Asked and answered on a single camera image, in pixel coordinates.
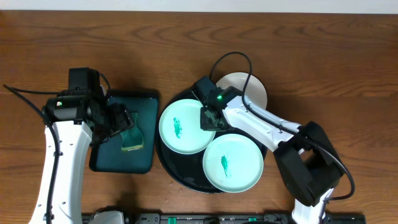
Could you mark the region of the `yellow green sponge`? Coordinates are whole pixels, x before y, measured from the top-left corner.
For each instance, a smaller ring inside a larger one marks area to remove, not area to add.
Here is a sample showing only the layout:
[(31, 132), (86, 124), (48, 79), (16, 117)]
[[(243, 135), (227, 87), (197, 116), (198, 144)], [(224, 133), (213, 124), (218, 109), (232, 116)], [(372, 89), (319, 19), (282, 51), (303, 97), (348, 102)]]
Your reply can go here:
[(123, 140), (121, 145), (122, 151), (133, 151), (144, 148), (144, 135), (138, 127), (138, 113), (131, 113), (131, 118), (133, 119), (134, 126), (121, 133)]

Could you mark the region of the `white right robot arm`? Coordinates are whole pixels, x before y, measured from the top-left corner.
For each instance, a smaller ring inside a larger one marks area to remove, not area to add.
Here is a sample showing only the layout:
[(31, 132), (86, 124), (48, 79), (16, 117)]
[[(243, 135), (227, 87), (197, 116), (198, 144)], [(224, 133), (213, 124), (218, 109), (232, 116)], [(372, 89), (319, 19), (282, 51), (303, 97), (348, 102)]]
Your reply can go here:
[(240, 129), (273, 152), (282, 180), (295, 198), (295, 223), (323, 223), (326, 203), (347, 173), (323, 128), (313, 121), (302, 126), (258, 107), (230, 86), (223, 90), (208, 77), (192, 86), (202, 103), (200, 127), (205, 131)]

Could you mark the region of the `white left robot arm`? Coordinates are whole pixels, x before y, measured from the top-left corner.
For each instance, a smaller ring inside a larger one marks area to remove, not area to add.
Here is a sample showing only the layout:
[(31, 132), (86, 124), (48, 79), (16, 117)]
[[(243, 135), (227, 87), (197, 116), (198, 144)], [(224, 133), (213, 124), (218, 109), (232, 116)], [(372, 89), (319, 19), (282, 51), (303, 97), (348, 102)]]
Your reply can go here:
[(82, 223), (83, 171), (90, 146), (134, 126), (126, 105), (108, 104), (103, 74), (88, 67), (71, 68), (68, 88), (42, 108), (45, 162), (31, 223)]

